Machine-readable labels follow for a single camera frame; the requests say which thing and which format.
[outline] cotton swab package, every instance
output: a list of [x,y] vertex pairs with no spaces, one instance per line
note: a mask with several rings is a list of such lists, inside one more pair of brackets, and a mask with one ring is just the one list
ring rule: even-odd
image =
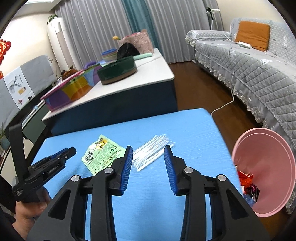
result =
[[166,134],[156,135],[144,145],[133,152],[133,165],[137,171],[141,171],[150,163],[154,162],[164,153],[166,145],[174,146]]

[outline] metal bolt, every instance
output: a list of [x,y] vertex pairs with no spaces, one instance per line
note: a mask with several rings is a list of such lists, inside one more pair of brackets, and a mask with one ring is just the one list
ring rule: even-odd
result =
[[186,173],[193,173],[193,169],[191,167],[185,167],[184,172]]
[[219,179],[219,181],[222,181],[222,182],[226,181],[226,177],[223,175],[219,175],[218,179]]
[[112,167],[107,167],[107,168],[105,168],[104,172],[109,174],[109,173],[113,172],[113,168]]
[[75,176],[71,177],[71,181],[72,182],[77,182],[79,180],[79,178],[80,177],[78,175],[75,175]]

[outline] red wall decoration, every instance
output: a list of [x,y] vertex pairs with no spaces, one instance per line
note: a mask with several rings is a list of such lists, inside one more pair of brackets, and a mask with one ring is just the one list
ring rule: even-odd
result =
[[0,64],[2,64],[2,60],[4,59],[4,55],[6,52],[10,49],[11,42],[10,41],[3,41],[3,39],[0,40]]

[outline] brown floor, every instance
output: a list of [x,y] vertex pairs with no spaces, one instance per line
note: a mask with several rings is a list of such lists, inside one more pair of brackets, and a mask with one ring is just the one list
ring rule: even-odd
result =
[[[170,68],[175,75],[178,110],[204,108],[211,113],[232,100],[228,88],[193,62],[170,64]],[[233,103],[215,112],[213,118],[230,153],[241,134],[260,127],[237,97]],[[271,237],[278,233],[287,219],[285,209],[274,216],[260,218]]]

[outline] human hand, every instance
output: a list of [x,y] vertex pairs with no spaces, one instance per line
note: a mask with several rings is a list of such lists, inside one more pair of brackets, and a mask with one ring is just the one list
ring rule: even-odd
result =
[[12,224],[12,226],[24,240],[27,239],[28,233],[35,223],[34,217],[40,216],[51,201],[49,193],[45,188],[43,188],[43,197],[45,202],[23,203],[20,201],[15,204],[16,221]]

